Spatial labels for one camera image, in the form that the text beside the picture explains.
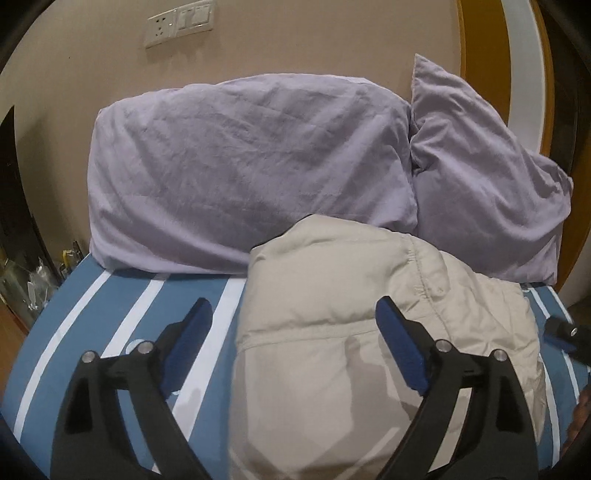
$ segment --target electrical outlet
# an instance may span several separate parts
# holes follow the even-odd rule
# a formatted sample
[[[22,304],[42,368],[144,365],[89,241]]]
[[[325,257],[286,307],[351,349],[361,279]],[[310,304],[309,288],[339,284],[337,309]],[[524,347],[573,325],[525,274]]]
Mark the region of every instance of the electrical outlet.
[[[144,46],[158,45],[174,37],[177,10],[169,10],[148,19]]]
[[[213,28],[215,0],[199,0],[148,19],[146,48],[175,37],[205,32]]]

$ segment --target screw head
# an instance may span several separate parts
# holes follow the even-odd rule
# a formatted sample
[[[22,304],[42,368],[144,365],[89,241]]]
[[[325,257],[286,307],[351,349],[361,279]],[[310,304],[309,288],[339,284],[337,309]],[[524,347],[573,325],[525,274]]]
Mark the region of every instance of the screw head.
[[[91,362],[93,362],[96,358],[96,353],[94,353],[92,350],[88,350],[87,352],[84,352],[82,354],[81,360],[83,363],[85,364],[89,364]]]
[[[441,353],[448,353],[452,349],[452,344],[447,340],[438,340],[435,342],[435,348]]]
[[[142,355],[150,353],[152,350],[154,350],[154,344],[150,341],[145,341],[138,345],[138,352]]]
[[[507,360],[509,358],[509,356],[507,355],[507,352],[505,352],[504,350],[501,350],[500,348],[495,350],[495,352],[493,353],[493,356],[499,362],[504,362],[505,360]]]

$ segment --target beige wall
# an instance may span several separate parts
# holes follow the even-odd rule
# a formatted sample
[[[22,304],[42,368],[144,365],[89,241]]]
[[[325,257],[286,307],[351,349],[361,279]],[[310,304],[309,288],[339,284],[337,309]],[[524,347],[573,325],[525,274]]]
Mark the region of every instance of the beige wall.
[[[456,0],[219,0],[213,31],[145,50],[146,19],[182,3],[57,0],[0,74],[0,115],[16,106],[24,189],[54,258],[88,242],[93,123],[118,99],[264,72],[363,76],[409,99],[415,52],[460,69]]]

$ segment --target purple pillow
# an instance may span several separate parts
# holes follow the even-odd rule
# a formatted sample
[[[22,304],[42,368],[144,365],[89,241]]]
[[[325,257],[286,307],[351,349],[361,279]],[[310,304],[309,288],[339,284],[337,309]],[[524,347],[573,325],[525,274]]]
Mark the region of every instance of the purple pillow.
[[[417,227],[410,105],[365,79],[266,74],[120,100],[90,144],[90,251],[105,268],[245,274],[312,213]]]
[[[417,236],[490,277],[554,284],[567,174],[522,147],[464,80],[420,55],[412,116]]]

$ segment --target mattress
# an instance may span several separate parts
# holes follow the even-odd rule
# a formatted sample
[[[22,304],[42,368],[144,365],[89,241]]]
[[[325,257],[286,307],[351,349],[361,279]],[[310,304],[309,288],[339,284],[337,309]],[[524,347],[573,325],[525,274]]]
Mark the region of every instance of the mattress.
[[[211,302],[213,326],[181,390],[168,399],[174,417],[214,480],[228,478],[228,410],[234,338],[245,279],[214,275],[111,274],[87,257],[56,293],[28,335],[12,369],[1,413],[25,451],[48,474],[53,432],[70,377],[86,350],[102,356],[156,340],[194,302]],[[555,315],[570,320],[551,287],[523,285],[540,330]],[[587,368],[542,342],[546,422],[538,447],[541,467],[557,461],[560,445],[587,384]],[[126,428],[140,463],[154,461],[127,392],[119,392]]]

